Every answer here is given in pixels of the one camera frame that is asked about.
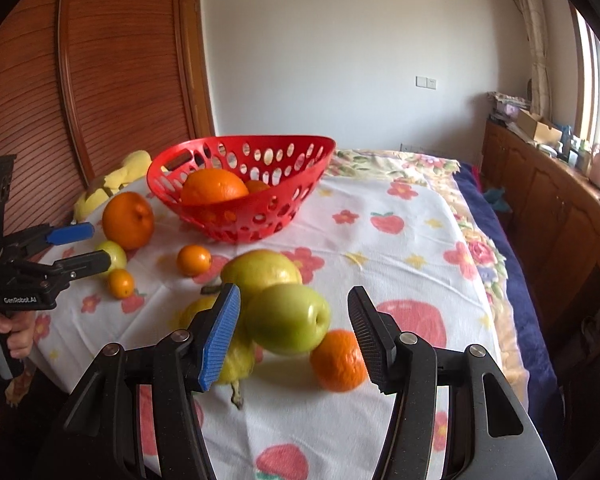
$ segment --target curtain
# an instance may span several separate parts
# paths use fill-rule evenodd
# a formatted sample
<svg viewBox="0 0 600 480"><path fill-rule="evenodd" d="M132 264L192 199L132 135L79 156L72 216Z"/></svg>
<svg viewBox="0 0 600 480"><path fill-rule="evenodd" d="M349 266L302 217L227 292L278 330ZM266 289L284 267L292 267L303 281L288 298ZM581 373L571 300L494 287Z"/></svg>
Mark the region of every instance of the curtain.
<svg viewBox="0 0 600 480"><path fill-rule="evenodd" d="M518 0L531 47L531 111L551 119L551 90L547 71L547 33L542 0Z"/></svg>

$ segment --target yellow plush toy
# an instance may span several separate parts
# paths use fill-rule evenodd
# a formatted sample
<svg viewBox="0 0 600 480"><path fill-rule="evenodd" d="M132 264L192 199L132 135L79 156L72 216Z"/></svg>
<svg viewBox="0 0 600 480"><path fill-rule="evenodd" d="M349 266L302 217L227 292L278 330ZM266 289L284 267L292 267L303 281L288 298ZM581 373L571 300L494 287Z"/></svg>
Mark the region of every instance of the yellow plush toy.
<svg viewBox="0 0 600 480"><path fill-rule="evenodd" d="M89 189L82 193L74 204L74 219L84 222L98 206L104 204L123 187L146 175L151 165L151 156L145 151L133 152L122 161L122 167L107 176L96 178Z"/></svg>

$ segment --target human hand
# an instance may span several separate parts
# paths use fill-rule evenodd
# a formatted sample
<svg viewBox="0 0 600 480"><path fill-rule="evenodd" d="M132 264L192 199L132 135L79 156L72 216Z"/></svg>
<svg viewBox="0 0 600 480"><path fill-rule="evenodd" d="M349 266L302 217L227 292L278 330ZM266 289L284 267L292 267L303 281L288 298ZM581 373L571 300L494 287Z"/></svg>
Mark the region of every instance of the human hand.
<svg viewBox="0 0 600 480"><path fill-rule="evenodd" d="M32 311L17 312L11 319L0 314L0 334L11 332L7 346L14 359L23 359L31 352L35 317Z"/></svg>

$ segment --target wooden wardrobe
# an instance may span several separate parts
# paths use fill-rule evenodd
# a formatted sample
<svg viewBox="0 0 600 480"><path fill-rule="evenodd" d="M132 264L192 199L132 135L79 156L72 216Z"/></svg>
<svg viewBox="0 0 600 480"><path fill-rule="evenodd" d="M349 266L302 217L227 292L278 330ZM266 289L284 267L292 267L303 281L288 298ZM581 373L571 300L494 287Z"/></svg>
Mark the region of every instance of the wooden wardrobe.
<svg viewBox="0 0 600 480"><path fill-rule="evenodd" d="M20 0L0 26L0 155L16 153L5 232L70 218L125 155L213 134L200 6Z"/></svg>

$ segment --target bed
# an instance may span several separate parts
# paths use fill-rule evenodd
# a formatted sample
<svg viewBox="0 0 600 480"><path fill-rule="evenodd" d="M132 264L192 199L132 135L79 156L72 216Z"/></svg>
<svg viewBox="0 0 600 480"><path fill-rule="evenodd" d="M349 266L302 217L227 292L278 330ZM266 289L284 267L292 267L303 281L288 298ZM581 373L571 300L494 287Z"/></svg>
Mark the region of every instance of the bed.
<svg viewBox="0 0 600 480"><path fill-rule="evenodd" d="M139 285L131 301L117 304L107 299L101 281L80 280L59 297L59 308L36 319L32 358L65 391L75 386L104 343L116 340L135 348L154 344L174 330L179 309L219 272L217 267L197 280L172 280L169 255L184 239L205 241L174 218L148 192L146 183L136 181L130 189L147 196L158 222L156 243L130 255L137 283L149 285ZM43 261L92 250L102 238L101 214L102 208L90 218L96 225L94 241L53 248ZM402 238L388 237L398 234ZM399 239L404 243L396 244ZM469 168L416 153L338 150L294 222L261 243L288 255L301 269L303 281L328 298L332 327L347 327L348 318L342 313L348 287L365 285L379 309L402 316L398 324L403 330L414 330L435 346L484 345L541 434L548 434L545 426L559 429L559 416L550 424L543 416L550 400L556 399L557 387L520 266ZM246 250L215 242L206 245L220 264ZM408 254L400 252L402 245L410 248ZM434 261L436 252L443 258ZM403 298L404 289L418 301L412 296L392 299ZM293 370L292 377L285 369ZM240 475L249 467L257 478L288 474L289 467L300 479L309 471L314 478L330 478L343 462L348 478L372 473L393 399L380 396L370 383L355 390L354 403L343 402L347 397L325 396L312 386L306 362L281 363L266 352L256 370L256 377L246 381L242 412L231 409L222 387L194 402L221 478ZM267 401L250 403L250 396ZM145 462L158 471L148 387L142 390L141 405ZM320 413L317 418L307 415L308 406ZM338 428L325 423L330 418L324 410L331 420L341 419ZM440 388L430 478L442 469L445 410L446 391ZM361 426L348 426L351 412L362 420L356 423ZM287 428L286 433L273 429L277 426ZM324 440L314 442L316 431L325 435ZM342 440L354 447L355 460L350 451L338 455L346 449Z"/></svg>

